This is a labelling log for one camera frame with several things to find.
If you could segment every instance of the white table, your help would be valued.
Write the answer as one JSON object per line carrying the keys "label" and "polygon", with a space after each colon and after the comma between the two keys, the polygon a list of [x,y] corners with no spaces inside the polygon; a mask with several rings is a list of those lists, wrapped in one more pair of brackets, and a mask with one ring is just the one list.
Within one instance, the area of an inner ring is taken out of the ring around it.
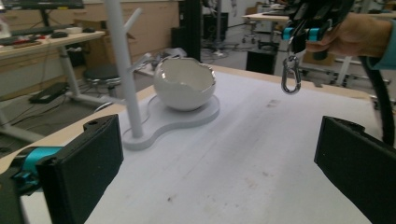
{"label": "white table", "polygon": [[[234,76],[252,74],[245,71],[221,71],[215,92],[219,116],[167,133],[145,150],[124,150],[120,172],[87,223],[370,223],[314,163],[323,115],[380,135],[368,95],[304,82],[289,96],[279,77],[255,74],[266,79],[260,80]],[[123,132],[127,116],[120,105],[113,109],[99,113],[119,113]],[[64,144],[65,137],[82,132],[80,124],[35,145]],[[42,193],[23,202],[32,223],[50,223]]]}
{"label": "white table", "polygon": [[[67,55],[67,51],[65,48],[66,45],[99,38],[100,36],[102,36],[104,34],[105,34],[104,32],[95,32],[95,33],[89,33],[89,34],[70,35],[69,37],[65,37],[65,38],[57,38],[57,39],[47,38],[45,40],[39,40],[40,42],[42,42],[42,44],[40,44],[40,45],[34,45],[31,47],[20,48],[20,49],[1,50],[0,51],[0,60],[17,57],[17,56],[21,56],[21,55],[26,55],[26,54],[30,54],[30,53],[38,53],[41,51],[47,52],[49,49],[57,49],[59,51],[59,55],[61,58],[61,63],[62,63],[64,73],[67,75],[67,82],[69,84],[70,91],[71,91],[71,92],[69,92],[68,95],[76,100],[104,103],[104,100],[102,100],[102,99],[98,99],[98,98],[91,97],[91,96],[84,95],[84,94],[80,93],[78,84],[76,81],[76,77],[74,74],[73,66],[70,63],[70,59],[69,59],[69,56]],[[0,123],[4,124],[0,127],[0,133],[11,135],[11,136],[23,139],[28,142],[35,142],[38,139],[41,139],[44,137],[40,134],[28,132],[23,129],[11,126],[8,123],[8,120],[7,120],[6,116],[4,115],[4,113],[1,111],[1,109],[0,109]]]}

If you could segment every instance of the blue gripper part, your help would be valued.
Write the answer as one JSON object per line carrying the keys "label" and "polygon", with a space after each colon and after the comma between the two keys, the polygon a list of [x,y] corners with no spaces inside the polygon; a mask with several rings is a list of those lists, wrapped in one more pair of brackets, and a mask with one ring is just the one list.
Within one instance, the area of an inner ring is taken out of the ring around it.
{"label": "blue gripper part", "polygon": [[319,41],[318,33],[319,33],[319,28],[309,29],[308,40],[309,41]]}
{"label": "blue gripper part", "polygon": [[25,162],[22,166],[22,170],[30,171],[37,175],[35,163],[41,160],[43,157],[53,155],[57,153],[62,147],[37,147],[26,157]]}
{"label": "blue gripper part", "polygon": [[282,34],[282,39],[284,40],[290,40],[291,39],[291,32],[293,31],[293,28],[285,28],[283,30],[283,34]]}

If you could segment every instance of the blue sleeve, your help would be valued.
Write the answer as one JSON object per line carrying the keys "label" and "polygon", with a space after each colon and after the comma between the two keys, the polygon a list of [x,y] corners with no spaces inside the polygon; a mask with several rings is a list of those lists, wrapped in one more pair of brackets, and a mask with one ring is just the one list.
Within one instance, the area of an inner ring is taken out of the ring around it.
{"label": "blue sleeve", "polygon": [[389,44],[382,58],[368,58],[373,69],[396,70],[396,21],[392,20],[392,33]]}

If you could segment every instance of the background table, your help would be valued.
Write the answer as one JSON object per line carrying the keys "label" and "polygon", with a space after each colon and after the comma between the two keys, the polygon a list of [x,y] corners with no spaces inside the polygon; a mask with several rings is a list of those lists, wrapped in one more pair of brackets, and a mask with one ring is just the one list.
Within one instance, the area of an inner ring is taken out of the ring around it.
{"label": "background table", "polygon": [[[47,39],[40,39],[38,41],[41,42],[40,45],[34,45],[31,47],[20,48],[20,49],[9,49],[9,50],[1,50],[0,51],[0,60],[8,59],[12,57],[17,57],[21,55],[26,55],[30,53],[38,53],[40,51],[47,52],[49,49],[57,49],[59,51],[59,55],[61,58],[62,67],[64,73],[67,75],[67,82],[70,87],[70,97],[76,100],[83,100],[83,101],[91,101],[96,103],[103,103],[104,101],[95,97],[91,97],[88,95],[81,94],[78,88],[78,84],[76,81],[76,77],[74,74],[73,66],[70,62],[69,56],[67,54],[66,45],[79,43],[95,38],[99,38],[100,36],[104,35],[104,32],[95,32],[95,33],[82,33],[76,35],[70,35],[65,38],[47,38]],[[23,129],[13,127],[8,123],[8,120],[4,113],[0,109],[0,123],[4,124],[0,127],[0,133],[8,134],[20,139],[23,139],[28,142],[34,142],[38,139],[43,138],[44,136],[25,131]]]}

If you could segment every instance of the metal clip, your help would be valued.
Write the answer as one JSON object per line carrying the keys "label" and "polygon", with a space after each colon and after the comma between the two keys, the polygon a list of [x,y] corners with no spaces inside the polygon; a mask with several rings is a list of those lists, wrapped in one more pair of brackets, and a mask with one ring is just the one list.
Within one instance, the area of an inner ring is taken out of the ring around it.
{"label": "metal clip", "polygon": [[[295,55],[290,55],[288,58],[283,61],[283,76],[281,87],[283,92],[286,94],[292,95],[297,93],[301,88],[301,76],[298,70],[299,59]],[[287,86],[288,76],[294,76],[295,87],[294,90],[289,90]]]}

